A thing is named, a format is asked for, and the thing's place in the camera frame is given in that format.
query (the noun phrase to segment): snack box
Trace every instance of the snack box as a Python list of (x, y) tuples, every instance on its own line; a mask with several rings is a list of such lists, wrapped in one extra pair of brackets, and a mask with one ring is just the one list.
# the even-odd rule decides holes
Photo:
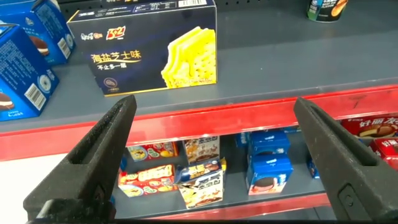
[(176, 184), (187, 209), (222, 201), (225, 171), (225, 159), (212, 159), (176, 171)]
[(246, 176), (249, 195), (279, 193), (293, 172), (286, 154), (253, 157)]
[(79, 10), (68, 24), (106, 96), (217, 82), (213, 0)]
[(160, 159), (163, 157), (174, 157), (178, 155), (175, 142), (129, 146), (127, 149), (130, 152), (132, 159), (136, 162)]
[(174, 166), (164, 165), (139, 171), (135, 174), (120, 172), (119, 188), (128, 197), (138, 197), (159, 192), (177, 190), (174, 184)]
[(308, 169), (309, 169), (309, 171), (311, 173), (312, 178), (319, 179), (320, 177), (319, 177), (318, 169), (317, 169), (317, 167), (315, 167), (315, 164), (313, 163), (312, 159), (310, 159), (307, 162), (307, 166), (308, 166)]
[(286, 154), (290, 141), (282, 130), (256, 131), (251, 133), (248, 146), (248, 162), (253, 156)]
[(0, 121), (41, 114), (58, 78), (24, 30), (0, 24)]
[(3, 0), (0, 22), (19, 24), (50, 65), (67, 63), (75, 48), (56, 0)]
[(286, 133), (286, 134), (301, 132), (300, 126), (292, 126), (292, 127), (281, 128), (281, 130), (283, 130), (283, 132)]
[(398, 139), (382, 138), (374, 139), (369, 146), (382, 160), (392, 168), (398, 170)]
[(220, 156), (220, 137), (218, 136), (186, 140), (183, 145), (189, 164), (218, 159)]
[(388, 138), (398, 136), (398, 114), (368, 116), (341, 121), (351, 134), (360, 138)]
[(246, 148), (248, 146), (249, 140), (250, 140), (249, 132), (235, 134), (236, 147)]

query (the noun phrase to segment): cookie image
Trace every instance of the cookie image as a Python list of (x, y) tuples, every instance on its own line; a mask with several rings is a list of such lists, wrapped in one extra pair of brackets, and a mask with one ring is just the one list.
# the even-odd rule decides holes
[(337, 2), (336, 6), (331, 10), (331, 16), (336, 17), (340, 15), (344, 7), (346, 7), (348, 0), (340, 0)]
[(359, 137), (372, 137), (372, 138), (380, 138), (380, 137), (391, 137), (397, 131), (398, 126), (381, 126), (375, 125), (371, 126), (369, 129), (365, 129), (364, 131), (358, 134)]
[(274, 177), (265, 177), (259, 179), (254, 183), (253, 192), (265, 192), (272, 189), (277, 183), (277, 179)]
[(0, 111), (7, 111), (14, 109), (15, 105), (11, 98), (3, 93), (0, 93)]
[(47, 44), (42, 39), (33, 36), (29, 36), (29, 38), (43, 56), (50, 54)]

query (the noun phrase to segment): blue oreo box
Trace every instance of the blue oreo box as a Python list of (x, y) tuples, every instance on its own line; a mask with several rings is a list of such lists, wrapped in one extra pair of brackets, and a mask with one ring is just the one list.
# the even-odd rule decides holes
[(75, 47), (56, 0), (2, 0), (0, 22), (19, 24), (47, 63), (67, 63)]
[(319, 179), (318, 169), (315, 167), (312, 159), (307, 162), (308, 169), (310, 170), (312, 178)]
[(253, 132), (248, 146), (248, 162), (257, 155), (286, 154), (289, 147), (290, 141), (282, 130)]
[(0, 121), (40, 115), (57, 85), (24, 30), (0, 24)]
[(281, 192), (292, 172), (293, 166), (286, 154), (254, 157), (246, 176), (249, 195)]

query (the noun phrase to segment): product label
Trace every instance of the product label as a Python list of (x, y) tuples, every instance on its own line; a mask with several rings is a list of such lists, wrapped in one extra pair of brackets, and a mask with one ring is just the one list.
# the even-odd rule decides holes
[(337, 21), (348, 0), (312, 0), (308, 7), (309, 19), (320, 22)]

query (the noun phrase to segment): lower shelf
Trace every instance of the lower shelf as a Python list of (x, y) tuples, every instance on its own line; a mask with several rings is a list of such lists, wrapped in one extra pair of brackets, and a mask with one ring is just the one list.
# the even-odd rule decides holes
[[(305, 164), (308, 149), (301, 133), (290, 134), (290, 161), (294, 171), (280, 194), (248, 196), (245, 184), (246, 155), (237, 148), (233, 136), (221, 137), (221, 155), (227, 160), (226, 185), (222, 202), (187, 210), (179, 191), (143, 197), (128, 198), (117, 187), (113, 195), (116, 199), (116, 218), (161, 218), (161, 219), (238, 219), (265, 213), (283, 212), (301, 208), (328, 205), (329, 201), (320, 180), (312, 179)], [(184, 164), (185, 154), (161, 161), (129, 161), (127, 170), (161, 164)]]

